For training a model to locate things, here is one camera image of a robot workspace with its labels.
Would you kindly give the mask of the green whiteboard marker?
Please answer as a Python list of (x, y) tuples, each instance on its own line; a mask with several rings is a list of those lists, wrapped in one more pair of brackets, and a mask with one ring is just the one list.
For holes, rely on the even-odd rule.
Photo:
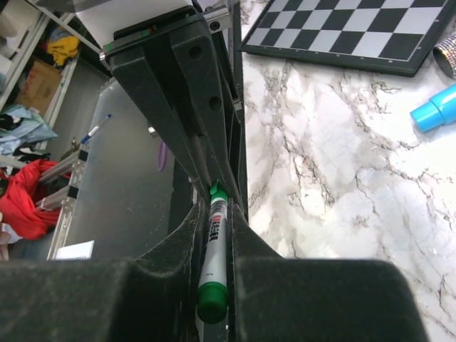
[(207, 243), (197, 290), (197, 315), (208, 324), (227, 314), (227, 205), (228, 195), (219, 182), (212, 184)]

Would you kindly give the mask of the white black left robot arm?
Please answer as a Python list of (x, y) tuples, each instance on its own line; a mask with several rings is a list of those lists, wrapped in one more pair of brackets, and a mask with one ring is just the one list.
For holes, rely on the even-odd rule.
[(76, 14), (100, 61), (203, 198), (219, 182), (246, 204), (239, 7), (213, 1), (94, 1)]

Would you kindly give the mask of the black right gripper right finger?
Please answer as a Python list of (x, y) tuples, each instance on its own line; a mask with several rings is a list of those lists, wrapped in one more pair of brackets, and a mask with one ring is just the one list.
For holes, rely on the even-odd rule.
[(401, 272), (375, 259), (286, 259), (227, 212), (231, 341), (427, 341)]

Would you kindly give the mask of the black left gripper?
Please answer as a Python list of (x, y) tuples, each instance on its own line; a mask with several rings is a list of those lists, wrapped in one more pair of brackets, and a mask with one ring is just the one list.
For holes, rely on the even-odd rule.
[[(211, 34), (231, 27), (226, 6), (210, 6), (206, 11), (185, 6), (115, 31), (113, 40), (103, 45), (99, 59), (107, 61), (123, 48), (187, 25), (191, 20), (206, 21)], [(197, 123), (207, 141), (208, 155), (195, 145), (195, 136), (185, 129), (174, 100), (160, 84), (143, 48), (136, 47), (111, 57), (112, 73), (192, 178), (198, 194), (207, 200), (210, 185), (218, 180), (229, 197), (242, 207), (242, 197), (229, 163), (224, 94), (213, 40), (205, 32), (175, 32), (170, 40), (187, 81)]]

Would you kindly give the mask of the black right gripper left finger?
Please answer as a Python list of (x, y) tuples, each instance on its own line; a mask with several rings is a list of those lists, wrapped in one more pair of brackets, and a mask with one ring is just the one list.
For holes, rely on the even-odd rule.
[(137, 259), (4, 261), (3, 341), (197, 341), (205, 206)]

